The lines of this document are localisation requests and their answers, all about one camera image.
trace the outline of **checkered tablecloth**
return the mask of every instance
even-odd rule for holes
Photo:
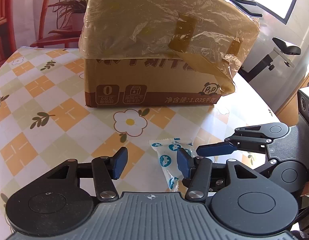
[[[0,239],[11,233],[5,219],[7,199],[66,159],[90,162],[125,146],[128,164],[114,182],[119,194],[162,192],[168,187],[149,140],[192,138],[197,147],[223,141],[236,127],[279,121],[240,75],[234,82],[236,92],[215,106],[134,108],[147,125],[132,137],[114,128],[115,113],[128,108],[85,106],[84,60],[78,49],[18,49],[0,68]],[[265,160],[236,151],[215,157],[215,162],[230,157],[252,168]],[[92,179],[82,179],[81,185],[94,194]]]

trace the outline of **plastic wrap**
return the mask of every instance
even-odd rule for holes
[[[223,94],[260,30],[229,0],[89,0],[84,22],[85,58],[181,58],[215,75]]]
[[[158,160],[170,191],[178,191],[179,181],[181,183],[183,175],[178,169],[176,152],[179,148],[184,148],[191,157],[198,156],[193,147],[192,140],[170,138],[163,140],[152,140],[149,141],[149,143],[158,154]]]

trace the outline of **robotic arm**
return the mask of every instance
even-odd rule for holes
[[[235,159],[204,158],[237,149],[264,153],[267,162],[252,170]],[[185,199],[177,192],[119,197],[112,179],[125,168],[125,147],[91,163],[66,160],[9,198],[6,213],[16,232],[8,239],[293,239],[288,230],[298,215],[296,199],[309,181],[303,116],[293,127],[236,128],[225,142],[199,146],[197,153],[177,152]],[[80,178],[93,178],[96,197],[80,188]]]

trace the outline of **wooden cabinet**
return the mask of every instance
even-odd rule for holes
[[[10,7],[11,0],[0,0],[0,66],[16,50]]]
[[[309,74],[302,80],[298,87],[293,91],[285,103],[275,112],[279,120],[288,126],[296,125],[298,122],[298,99],[297,92],[299,88],[306,87],[309,82]]]

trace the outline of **cardboard box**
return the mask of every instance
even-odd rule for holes
[[[214,104],[260,30],[229,0],[88,0],[84,23],[91,107]]]
[[[181,59],[85,59],[90,107],[211,105],[221,97],[214,75]]]

